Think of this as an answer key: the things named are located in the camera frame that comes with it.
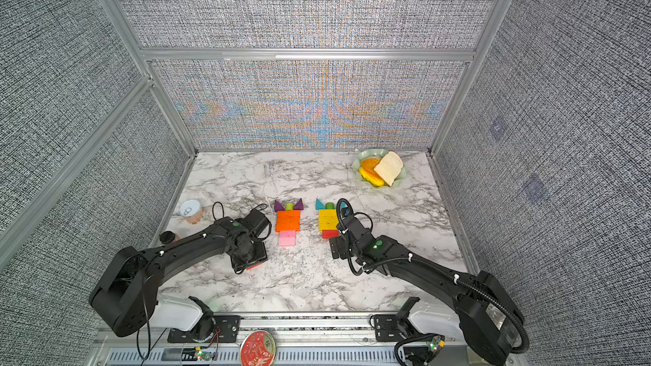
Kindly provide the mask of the yellow rectangle block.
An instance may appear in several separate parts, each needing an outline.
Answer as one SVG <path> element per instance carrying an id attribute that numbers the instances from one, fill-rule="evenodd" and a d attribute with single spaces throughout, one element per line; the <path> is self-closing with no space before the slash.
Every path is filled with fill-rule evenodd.
<path id="1" fill-rule="evenodd" d="M 330 218 L 330 217 L 319 217 L 319 223 L 334 223 L 338 224 L 338 219 L 337 218 Z"/>
<path id="2" fill-rule="evenodd" d="M 319 216 L 337 218 L 337 211 L 335 209 L 322 209 L 319 211 Z"/>
<path id="3" fill-rule="evenodd" d="M 334 223 L 319 223 L 319 231 L 337 231 L 337 225 Z"/>

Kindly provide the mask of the red rectangle block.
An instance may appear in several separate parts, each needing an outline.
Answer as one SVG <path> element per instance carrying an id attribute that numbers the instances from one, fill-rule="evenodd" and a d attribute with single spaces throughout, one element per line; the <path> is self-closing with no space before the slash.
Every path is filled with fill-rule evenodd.
<path id="1" fill-rule="evenodd" d="M 264 264 L 264 262 L 260 262 L 260 263 L 252 264 L 252 265 L 250 265 L 249 267 L 247 267 L 246 270 L 252 270 L 252 269 L 254 269 L 254 268 L 256 268 L 256 267 L 261 266 L 262 264 Z"/>
<path id="2" fill-rule="evenodd" d="M 338 230 L 324 230 L 321 234 L 323 239 L 331 239 L 340 236 L 340 232 Z"/>

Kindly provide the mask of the pink rectangle block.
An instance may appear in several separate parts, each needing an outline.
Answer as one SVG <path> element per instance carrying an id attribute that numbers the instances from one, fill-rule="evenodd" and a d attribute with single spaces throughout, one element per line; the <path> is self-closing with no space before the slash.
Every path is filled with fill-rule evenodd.
<path id="1" fill-rule="evenodd" d="M 296 240 L 294 238 L 284 238 L 280 239 L 278 244 L 280 247 L 294 247 L 296 245 Z"/>
<path id="2" fill-rule="evenodd" d="M 296 231 L 295 230 L 284 230 L 279 232 L 279 239 L 280 240 L 294 240 L 296 238 Z"/>

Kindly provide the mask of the orange rectangle block top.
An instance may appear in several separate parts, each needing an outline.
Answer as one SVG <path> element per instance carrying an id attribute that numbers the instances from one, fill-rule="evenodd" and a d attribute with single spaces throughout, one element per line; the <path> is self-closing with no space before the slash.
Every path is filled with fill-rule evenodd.
<path id="1" fill-rule="evenodd" d="M 301 214 L 300 210 L 290 210 L 290 211 L 278 211 L 276 213 L 277 217 L 283 219 L 299 218 Z"/>

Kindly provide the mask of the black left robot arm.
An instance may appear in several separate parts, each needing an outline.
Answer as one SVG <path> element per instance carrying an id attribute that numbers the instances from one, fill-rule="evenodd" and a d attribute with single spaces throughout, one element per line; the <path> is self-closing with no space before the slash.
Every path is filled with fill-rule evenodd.
<path id="1" fill-rule="evenodd" d="M 159 288 L 182 271 L 213 256 L 230 257 L 235 273 L 267 260 L 264 240 L 271 222 L 254 208 L 244 218 L 224 217 L 204 230 L 164 247 L 121 249 L 89 295 L 89 305 L 118 337 L 147 325 L 159 304 Z"/>

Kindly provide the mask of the orange rectangle block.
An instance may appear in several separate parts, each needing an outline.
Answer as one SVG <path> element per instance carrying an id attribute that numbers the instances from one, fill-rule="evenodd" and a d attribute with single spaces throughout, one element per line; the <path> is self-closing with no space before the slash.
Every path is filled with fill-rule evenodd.
<path id="1" fill-rule="evenodd" d="M 301 214 L 300 210 L 290 210 L 290 211 L 278 211 L 276 213 L 277 217 L 283 219 L 299 218 Z"/>
<path id="2" fill-rule="evenodd" d="M 276 222 L 280 227 L 299 226 L 299 216 L 279 216 Z"/>

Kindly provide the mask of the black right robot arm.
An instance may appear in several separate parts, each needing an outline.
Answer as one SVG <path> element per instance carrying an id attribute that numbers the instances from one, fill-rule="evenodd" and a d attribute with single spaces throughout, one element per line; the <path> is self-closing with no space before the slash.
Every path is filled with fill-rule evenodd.
<path id="1" fill-rule="evenodd" d="M 464 340 L 477 355 L 503 365 L 511 354 L 528 351 L 531 341 L 525 317 L 492 274 L 476 276 L 449 269 L 410 251 L 397 240 L 374 237 L 349 201 L 335 205 L 337 229 L 349 269 L 355 276 L 379 272 L 406 281 L 432 295 L 457 314 Z"/>

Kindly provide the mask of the orange rectangle block diagonal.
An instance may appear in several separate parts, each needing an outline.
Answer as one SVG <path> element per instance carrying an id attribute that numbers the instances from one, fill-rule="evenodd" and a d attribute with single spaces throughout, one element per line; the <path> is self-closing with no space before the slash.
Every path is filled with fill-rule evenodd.
<path id="1" fill-rule="evenodd" d="M 285 231 L 300 231 L 300 225 L 295 223 L 281 223 L 276 225 L 276 232 L 285 232 Z"/>

